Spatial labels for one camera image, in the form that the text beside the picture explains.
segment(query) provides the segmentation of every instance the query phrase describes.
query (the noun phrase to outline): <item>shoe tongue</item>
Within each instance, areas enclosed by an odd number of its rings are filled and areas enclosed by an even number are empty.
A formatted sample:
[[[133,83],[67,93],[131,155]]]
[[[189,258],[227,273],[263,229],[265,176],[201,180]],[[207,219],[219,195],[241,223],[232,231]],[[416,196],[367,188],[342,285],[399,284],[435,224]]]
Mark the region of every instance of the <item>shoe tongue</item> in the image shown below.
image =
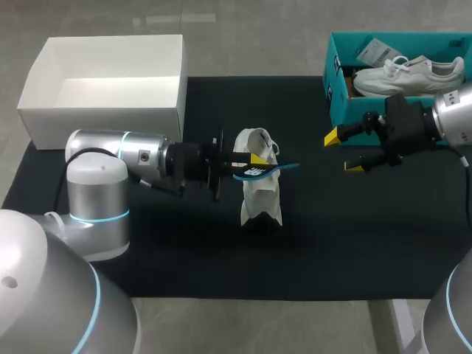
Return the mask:
[[[411,59],[405,63],[405,66],[413,66],[413,65],[427,66],[430,72],[433,71],[432,62],[424,55],[420,55],[418,58]]]

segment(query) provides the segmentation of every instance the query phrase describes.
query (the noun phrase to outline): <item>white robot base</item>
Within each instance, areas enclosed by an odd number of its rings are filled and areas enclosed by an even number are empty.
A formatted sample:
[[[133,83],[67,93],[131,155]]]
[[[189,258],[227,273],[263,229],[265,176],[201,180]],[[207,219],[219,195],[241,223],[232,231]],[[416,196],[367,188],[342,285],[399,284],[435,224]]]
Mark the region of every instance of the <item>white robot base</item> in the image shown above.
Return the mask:
[[[0,353],[139,353],[118,287],[30,217],[0,210],[0,225]]]

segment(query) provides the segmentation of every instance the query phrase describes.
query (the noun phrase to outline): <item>white shoebox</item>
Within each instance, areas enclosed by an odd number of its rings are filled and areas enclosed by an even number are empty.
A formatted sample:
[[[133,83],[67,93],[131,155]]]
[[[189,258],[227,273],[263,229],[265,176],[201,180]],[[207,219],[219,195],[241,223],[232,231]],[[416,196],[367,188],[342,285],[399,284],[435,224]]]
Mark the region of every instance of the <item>white shoebox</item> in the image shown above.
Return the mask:
[[[81,128],[184,133],[182,35],[50,38],[29,71],[18,112],[39,150],[64,149]]]

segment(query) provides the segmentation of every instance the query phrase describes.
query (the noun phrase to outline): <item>shoelace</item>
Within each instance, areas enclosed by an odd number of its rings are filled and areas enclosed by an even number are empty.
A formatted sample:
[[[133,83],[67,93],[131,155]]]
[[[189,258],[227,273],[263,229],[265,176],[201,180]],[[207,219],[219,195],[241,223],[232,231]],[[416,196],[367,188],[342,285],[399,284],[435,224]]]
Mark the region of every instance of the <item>shoelace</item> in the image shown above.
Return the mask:
[[[397,55],[395,58],[392,60],[387,59],[385,60],[385,63],[383,64],[383,72],[385,73],[386,76],[392,76],[394,73],[400,72],[400,70],[404,70],[405,72],[409,72],[410,68],[408,66],[405,66],[405,64],[396,64],[398,60],[404,59],[406,62],[408,62],[408,58],[404,57],[402,55]]]

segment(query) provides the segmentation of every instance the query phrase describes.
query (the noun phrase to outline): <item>teal shoebox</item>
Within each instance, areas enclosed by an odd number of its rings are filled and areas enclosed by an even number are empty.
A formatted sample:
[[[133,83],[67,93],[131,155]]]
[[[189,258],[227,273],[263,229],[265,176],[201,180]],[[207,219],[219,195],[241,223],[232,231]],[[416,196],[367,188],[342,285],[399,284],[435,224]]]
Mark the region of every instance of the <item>teal shoebox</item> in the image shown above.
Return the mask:
[[[359,53],[376,38],[409,59],[420,55],[432,61],[449,63],[456,57],[464,58],[465,79],[472,79],[472,33],[441,32],[333,32],[331,33],[323,84],[330,107],[333,127],[362,120],[368,111],[385,114],[384,98],[357,97],[352,90],[351,75],[354,69],[368,66],[358,60]],[[421,101],[431,107],[433,97],[407,97],[409,102]],[[379,145],[375,134],[354,136],[345,145]]]

